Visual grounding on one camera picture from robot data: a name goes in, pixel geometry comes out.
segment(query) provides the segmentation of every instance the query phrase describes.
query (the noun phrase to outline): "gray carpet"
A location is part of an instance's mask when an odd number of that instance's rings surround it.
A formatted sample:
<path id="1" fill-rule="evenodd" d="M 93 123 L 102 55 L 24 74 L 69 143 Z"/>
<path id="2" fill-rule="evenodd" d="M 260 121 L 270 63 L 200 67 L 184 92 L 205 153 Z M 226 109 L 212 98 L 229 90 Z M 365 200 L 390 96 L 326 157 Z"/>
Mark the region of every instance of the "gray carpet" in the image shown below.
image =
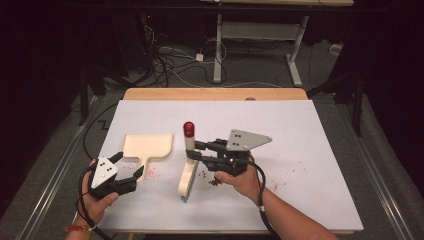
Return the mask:
<path id="1" fill-rule="evenodd" d="M 308 90 L 326 81 L 336 57 L 328 54 L 329 44 L 322 43 L 311 47 L 302 46 L 297 65 L 301 78 L 304 80 L 303 88 Z M 224 63 L 227 70 L 225 86 L 243 84 L 246 82 L 262 82 L 237 87 L 293 87 L 282 52 L 287 51 L 290 45 L 285 43 L 272 51 L 260 51 L 251 54 L 243 60 L 231 60 L 235 54 L 229 56 Z M 193 54 L 190 49 L 184 52 Z M 175 59 L 180 64 L 184 59 Z M 208 77 L 211 79 L 211 66 L 206 66 Z M 169 79 L 169 87 L 188 87 L 187 83 L 196 86 L 211 86 L 204 80 L 204 72 L 199 69 L 190 69 L 181 72 Z M 104 109 L 117 102 L 124 89 L 107 80 L 108 91 L 104 97 L 95 98 L 91 104 L 90 119 L 101 113 Z M 315 107 L 321 119 L 324 130 L 332 150 L 345 177 L 346 183 L 354 199 L 359 215 L 363 222 L 364 231 L 352 235 L 340 235 L 341 239 L 420 239 L 424 235 L 424 204 L 421 195 L 412 184 L 407 173 L 402 168 L 396 155 L 374 118 L 372 108 L 367 99 L 364 99 L 362 115 L 362 134 L 358 139 L 353 133 L 349 123 L 351 106 L 336 105 L 331 95 L 319 94 L 313 97 Z M 45 147 L 39 159 L 30 171 L 28 178 L 22 185 L 15 199 L 0 220 L 0 239 L 63 239 L 64 227 L 72 222 L 77 197 L 77 181 L 82 170 L 88 165 L 90 159 L 84 152 L 82 140 L 75 136 L 86 130 L 87 124 L 78 126 L 79 105 L 76 99 L 75 109 L 68 118 L 58 127 L 51 136 L 49 144 Z M 95 121 L 87 134 L 86 147 L 91 156 L 97 156 L 107 134 L 107 126 L 113 118 L 114 108 L 106 111 Z M 69 146 L 75 146 L 72 154 L 68 152 Z M 381 196 L 379 186 L 375 183 L 374 172 L 369 170 L 367 161 L 375 164 L 380 180 L 385 183 L 389 197 L 394 200 L 396 210 L 400 212 L 399 218 L 389 217 L 387 206 L 384 203 L 387 194 Z M 50 182 L 52 176 L 60 176 L 60 180 Z M 57 191 L 47 191 L 50 197 L 43 195 L 47 188 L 58 186 Z M 44 207 L 37 206 L 43 199 L 51 199 Z M 33 221 L 26 226 L 29 219 Z M 205 235 L 136 235 L 135 239 L 267 239 L 268 236 L 205 236 Z M 116 239 L 128 239 L 128 234 L 119 234 Z"/>

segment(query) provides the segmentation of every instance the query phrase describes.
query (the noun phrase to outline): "forearm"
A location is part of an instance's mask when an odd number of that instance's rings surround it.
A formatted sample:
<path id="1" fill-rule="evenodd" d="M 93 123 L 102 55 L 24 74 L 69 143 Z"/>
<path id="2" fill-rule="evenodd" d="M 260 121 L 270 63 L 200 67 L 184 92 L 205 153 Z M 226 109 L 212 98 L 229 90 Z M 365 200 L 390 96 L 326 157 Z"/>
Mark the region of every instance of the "forearm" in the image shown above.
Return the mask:
<path id="1" fill-rule="evenodd" d="M 269 189 L 263 193 L 265 213 L 281 239 L 337 239 L 325 227 L 283 201 Z"/>

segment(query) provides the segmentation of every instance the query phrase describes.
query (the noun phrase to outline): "dark background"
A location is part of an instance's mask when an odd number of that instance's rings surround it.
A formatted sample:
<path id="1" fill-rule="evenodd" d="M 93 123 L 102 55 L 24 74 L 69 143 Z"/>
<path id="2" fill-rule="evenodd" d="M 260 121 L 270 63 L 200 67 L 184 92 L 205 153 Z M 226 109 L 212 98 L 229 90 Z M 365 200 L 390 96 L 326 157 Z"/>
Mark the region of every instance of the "dark background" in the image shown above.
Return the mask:
<path id="1" fill-rule="evenodd" d="M 304 43 L 344 43 L 329 81 L 348 71 L 364 76 L 365 94 L 380 125 L 424 194 L 420 164 L 424 159 L 424 31 L 420 17 L 424 8 L 418 0 L 392 3 L 387 14 L 378 16 L 311 16 Z M 385 5 L 386 1 L 355 1 L 359 9 Z M 69 106 L 78 93 L 83 65 L 87 67 L 90 87 L 96 94 L 103 94 L 103 74 L 92 70 L 92 63 L 119 76 L 145 64 L 142 57 L 131 58 L 129 54 L 143 56 L 144 52 L 134 15 L 90 16 L 89 20 L 87 14 L 65 11 L 53 0 L 0 2 L 0 131 L 4 139 L 0 180 L 5 189 L 1 214 L 50 134 L 71 111 Z M 213 14 L 177 17 L 156 13 L 153 17 L 158 31 L 196 40 L 215 31 Z M 175 24 L 175 19 L 179 19 L 179 24 Z M 328 91 L 353 93 L 355 85 L 343 82 Z"/>

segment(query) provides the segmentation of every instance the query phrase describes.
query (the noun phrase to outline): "human hand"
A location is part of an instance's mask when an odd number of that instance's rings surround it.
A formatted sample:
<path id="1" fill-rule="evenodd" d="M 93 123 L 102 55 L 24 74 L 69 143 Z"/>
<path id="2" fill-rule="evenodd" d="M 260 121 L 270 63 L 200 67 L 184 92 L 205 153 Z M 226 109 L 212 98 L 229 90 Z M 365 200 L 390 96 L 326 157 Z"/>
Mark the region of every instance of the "human hand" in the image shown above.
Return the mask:
<path id="1" fill-rule="evenodd" d="M 249 161 L 254 162 L 252 156 L 249 157 Z M 247 166 L 247 170 L 234 177 L 226 172 L 217 171 L 215 172 L 215 178 L 223 183 L 232 185 L 234 189 L 241 195 L 248 197 L 256 205 L 258 204 L 258 197 L 260 191 L 260 182 L 258 179 L 258 173 L 252 165 Z"/>
<path id="2" fill-rule="evenodd" d="M 88 178 L 89 178 L 90 174 L 92 174 L 91 171 L 86 173 L 83 180 L 82 180 L 82 192 L 83 192 L 83 194 L 87 193 L 87 194 L 84 195 L 83 201 L 84 201 L 85 207 L 88 211 L 89 217 L 96 224 L 98 224 L 100 222 L 100 220 L 103 219 L 106 208 L 111 206 L 119 198 L 119 194 L 116 193 L 116 192 L 113 192 L 109 195 L 106 195 L 104 198 L 102 198 L 100 200 L 97 200 L 96 198 L 91 196 L 88 193 Z M 79 210 L 78 212 L 80 214 L 84 215 L 84 213 L 81 209 L 81 202 L 80 201 L 78 202 L 78 210 Z M 90 227 L 89 224 L 84 220 L 85 216 L 81 216 L 80 214 L 78 214 L 77 217 L 75 218 L 74 225 Z"/>

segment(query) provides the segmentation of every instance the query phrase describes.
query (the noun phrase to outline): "wooden board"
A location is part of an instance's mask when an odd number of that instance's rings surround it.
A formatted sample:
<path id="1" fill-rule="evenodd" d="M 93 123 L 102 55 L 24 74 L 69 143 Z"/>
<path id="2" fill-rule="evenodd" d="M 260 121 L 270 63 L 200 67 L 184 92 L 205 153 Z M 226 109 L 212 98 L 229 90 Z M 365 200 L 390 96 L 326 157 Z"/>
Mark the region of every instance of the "wooden board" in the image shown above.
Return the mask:
<path id="1" fill-rule="evenodd" d="M 353 0 L 221 0 L 222 3 L 250 3 L 250 4 L 275 4 L 275 5 L 325 5 L 328 7 L 352 6 Z"/>
<path id="2" fill-rule="evenodd" d="M 306 100 L 300 88 L 130 88 L 124 100 Z"/>

